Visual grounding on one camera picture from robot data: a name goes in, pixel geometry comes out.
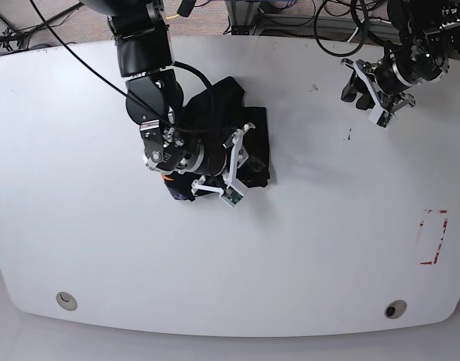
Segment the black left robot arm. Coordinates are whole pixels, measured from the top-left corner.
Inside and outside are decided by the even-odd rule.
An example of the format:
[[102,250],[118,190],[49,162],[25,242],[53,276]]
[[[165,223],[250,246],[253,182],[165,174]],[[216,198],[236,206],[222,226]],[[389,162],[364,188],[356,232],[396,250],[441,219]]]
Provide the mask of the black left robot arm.
[[449,71],[449,52],[460,55],[460,1],[389,1],[387,15],[399,44],[375,35],[370,20],[360,20],[355,9],[351,14],[362,37],[384,54],[375,63],[342,59],[353,72],[340,98],[370,111],[371,121],[384,127],[397,111],[415,105],[410,88],[439,81]]

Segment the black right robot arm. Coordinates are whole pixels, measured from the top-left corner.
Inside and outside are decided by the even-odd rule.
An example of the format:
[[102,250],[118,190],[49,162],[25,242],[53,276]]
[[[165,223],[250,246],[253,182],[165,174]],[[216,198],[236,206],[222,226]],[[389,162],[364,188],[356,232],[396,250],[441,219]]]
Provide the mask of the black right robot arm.
[[106,15],[126,79],[126,110],[138,125],[144,164],[177,200],[217,194],[231,205],[270,180],[267,111],[248,107],[233,78],[210,82],[185,100],[160,1],[89,1]]

